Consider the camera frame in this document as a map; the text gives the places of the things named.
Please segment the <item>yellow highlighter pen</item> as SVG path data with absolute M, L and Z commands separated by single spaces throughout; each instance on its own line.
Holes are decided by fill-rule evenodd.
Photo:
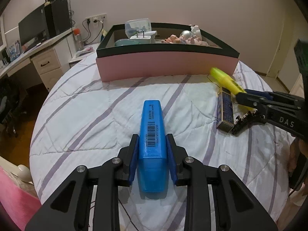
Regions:
M 226 88 L 227 90 L 231 92 L 231 94 L 234 97 L 235 103 L 237 103 L 235 96 L 238 93 L 245 93 L 244 89 L 231 76 L 226 74 L 224 71 L 216 67 L 212 67 L 210 69 L 210 75 L 213 78 L 215 78 L 215 80 L 218 81 L 221 87 Z

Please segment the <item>pink toy figures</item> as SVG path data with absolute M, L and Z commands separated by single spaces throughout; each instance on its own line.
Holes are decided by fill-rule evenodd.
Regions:
M 172 34 L 167 39 L 162 40 L 161 43 L 210 46 L 207 41 L 202 39 L 200 28 L 197 25 L 191 26 L 190 31 L 182 31 L 179 37 Z

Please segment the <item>white charger plug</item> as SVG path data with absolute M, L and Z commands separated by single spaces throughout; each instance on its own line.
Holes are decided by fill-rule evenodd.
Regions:
M 134 35 L 130 37 L 130 40 L 134 40 L 140 44 L 154 44 L 157 31 L 144 31 L 137 30 Z

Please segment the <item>white round compact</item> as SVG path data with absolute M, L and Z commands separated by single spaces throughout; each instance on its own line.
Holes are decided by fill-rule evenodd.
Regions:
M 181 32 L 180 37 L 182 37 L 183 39 L 188 39 L 192 36 L 192 33 L 188 30 L 184 30 Z

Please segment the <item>black hair claw clip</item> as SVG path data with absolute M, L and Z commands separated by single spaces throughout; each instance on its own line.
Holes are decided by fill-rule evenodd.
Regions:
M 231 134 L 237 135 L 240 133 L 246 126 L 251 125 L 252 123 L 256 122 L 258 119 L 258 111 L 248 111 L 246 114 L 244 114 L 242 117 L 237 116 L 236 121 L 234 123 L 233 128 L 230 130 Z

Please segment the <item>blue gold small box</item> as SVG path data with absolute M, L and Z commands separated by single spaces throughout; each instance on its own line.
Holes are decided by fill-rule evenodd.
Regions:
M 233 104 L 231 92 L 226 88 L 220 88 L 217 95 L 216 128 L 223 132 L 230 132 L 234 127 Z

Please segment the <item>white striped quilt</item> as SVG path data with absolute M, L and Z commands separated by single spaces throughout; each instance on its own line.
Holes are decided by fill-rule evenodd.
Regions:
M 166 151 L 146 155 L 172 134 L 205 165 L 227 164 L 278 221 L 289 192 L 292 137 L 273 125 L 238 136 L 216 127 L 219 87 L 206 75 L 102 82 L 96 56 L 67 71 L 50 90 L 35 123 L 30 171 L 41 202 L 79 165 L 102 165 L 140 138 L 133 184 L 119 189 L 122 230 L 183 230 L 186 190 L 175 187 Z

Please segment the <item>pink black storage box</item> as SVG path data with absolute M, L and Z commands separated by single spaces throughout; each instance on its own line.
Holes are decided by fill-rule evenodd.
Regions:
M 126 38 L 124 24 L 113 25 L 97 48 L 96 64 L 103 82 L 137 78 L 209 74 L 217 67 L 232 75 L 239 61 L 239 52 L 217 37 L 200 31 L 206 46 L 166 43 L 173 34 L 190 30 L 190 26 L 174 23 L 152 23 L 157 31 L 155 43 L 116 46 Z

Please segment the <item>white desk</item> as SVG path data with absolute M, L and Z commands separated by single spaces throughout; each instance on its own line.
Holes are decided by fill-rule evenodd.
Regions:
M 74 36 L 69 29 L 21 54 L 4 67 L 1 77 L 10 77 L 33 64 L 42 83 L 51 91 L 61 76 L 70 69 L 69 62 L 75 53 Z

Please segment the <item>low white side table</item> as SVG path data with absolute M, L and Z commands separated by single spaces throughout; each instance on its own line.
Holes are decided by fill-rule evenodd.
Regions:
M 79 62 L 83 62 L 88 57 L 90 60 L 95 60 L 97 58 L 96 50 L 99 46 L 99 43 L 90 44 L 85 46 L 84 50 L 78 51 L 73 55 L 73 58 L 69 61 L 70 68 L 73 68 Z

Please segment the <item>orange lid bottle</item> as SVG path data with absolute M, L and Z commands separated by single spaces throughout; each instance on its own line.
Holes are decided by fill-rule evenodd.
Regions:
M 84 41 L 82 39 L 80 29 L 79 28 L 73 29 L 73 34 L 74 34 L 77 51 L 82 51 L 84 49 Z

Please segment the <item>black computer monitor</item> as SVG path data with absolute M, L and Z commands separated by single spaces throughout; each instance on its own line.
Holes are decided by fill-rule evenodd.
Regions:
M 34 38 L 38 38 L 38 40 L 35 41 L 36 43 L 39 40 L 49 38 L 50 34 L 44 8 L 44 4 L 40 5 L 19 22 L 18 29 L 22 46 Z

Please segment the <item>black computer tower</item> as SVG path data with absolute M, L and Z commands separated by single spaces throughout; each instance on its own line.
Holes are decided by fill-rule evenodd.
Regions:
M 71 27 L 67 0 L 55 0 L 44 7 L 49 38 L 53 38 Z

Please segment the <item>wall power socket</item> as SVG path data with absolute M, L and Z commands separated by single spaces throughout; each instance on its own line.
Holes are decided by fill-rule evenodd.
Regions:
M 86 17 L 85 21 L 89 21 L 90 23 L 102 23 L 106 20 L 107 14 L 100 14 L 92 17 Z

